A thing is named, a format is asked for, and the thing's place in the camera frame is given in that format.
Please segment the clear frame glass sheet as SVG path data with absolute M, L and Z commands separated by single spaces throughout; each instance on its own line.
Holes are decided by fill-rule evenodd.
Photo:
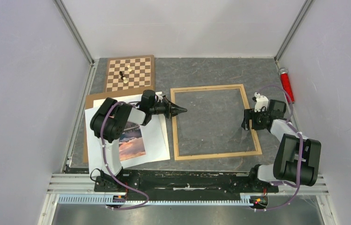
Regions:
M 241 127 L 239 89 L 178 92 L 175 103 L 188 110 L 176 118 L 181 156 L 255 150 L 251 133 Z

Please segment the wooden picture frame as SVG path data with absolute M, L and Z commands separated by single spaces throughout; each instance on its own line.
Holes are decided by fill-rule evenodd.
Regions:
M 171 88 L 170 95 L 171 100 L 175 102 L 175 94 L 181 92 L 195 92 L 195 91 L 213 91 L 213 90 L 239 90 L 242 97 L 243 105 L 245 108 L 249 109 L 249 103 L 247 99 L 247 94 L 244 89 L 243 84 L 229 84 L 229 85 L 212 85 L 212 86 L 198 86 L 198 87 L 183 87 L 183 88 Z M 200 154 L 200 155 L 179 155 L 179 143 L 178 143 L 178 133 L 177 133 L 177 119 L 172 118 L 172 131 L 173 131 L 173 146 L 174 146 L 174 160 L 196 160 L 196 159 L 212 159 L 212 158 L 228 158 L 228 157 L 245 157 L 245 156 L 256 156 L 262 155 L 262 149 L 260 146 L 257 131 L 251 129 L 252 139 L 254 143 L 254 151 L 245 152 L 229 152 L 229 153 L 213 153 L 213 154 Z

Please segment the landscape photo print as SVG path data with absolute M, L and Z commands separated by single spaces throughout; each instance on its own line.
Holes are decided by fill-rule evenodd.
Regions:
M 125 161 L 146 154 L 140 126 L 127 122 L 119 139 L 120 160 Z

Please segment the brown frame backing board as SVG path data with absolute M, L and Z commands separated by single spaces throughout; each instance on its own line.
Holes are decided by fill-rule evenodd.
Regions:
M 150 85 L 146 87 L 132 88 L 127 90 L 118 90 L 112 92 L 102 92 L 97 94 L 90 94 L 86 96 L 84 109 L 93 108 L 93 101 L 99 99 L 105 99 L 107 97 L 115 98 L 115 97 L 124 97 L 142 94 L 144 90 L 155 90 L 155 85 Z M 88 163 L 88 149 L 87 149 L 87 125 L 84 129 L 84 151 L 83 151 L 83 162 Z

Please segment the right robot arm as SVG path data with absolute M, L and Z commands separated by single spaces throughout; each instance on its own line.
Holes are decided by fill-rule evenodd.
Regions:
M 248 131 L 267 130 L 280 142 L 275 160 L 269 165 L 255 165 L 248 177 L 248 187 L 260 191 L 266 186 L 313 186 L 318 178 L 321 153 L 320 141 L 298 132 L 284 117 L 287 105 L 283 101 L 254 97 L 253 109 L 244 111 L 241 127 Z

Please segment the red glitter microphone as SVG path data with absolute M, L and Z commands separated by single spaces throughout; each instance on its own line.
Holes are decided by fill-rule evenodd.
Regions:
M 281 67 L 279 68 L 279 76 L 281 79 L 281 83 L 283 86 L 283 89 L 288 93 L 290 99 L 288 100 L 289 103 L 294 103 L 295 99 L 293 96 L 293 92 L 292 92 L 292 88 L 291 88 L 291 84 L 290 84 L 290 80 L 289 80 L 289 76 L 288 76 L 288 70 L 285 67 Z

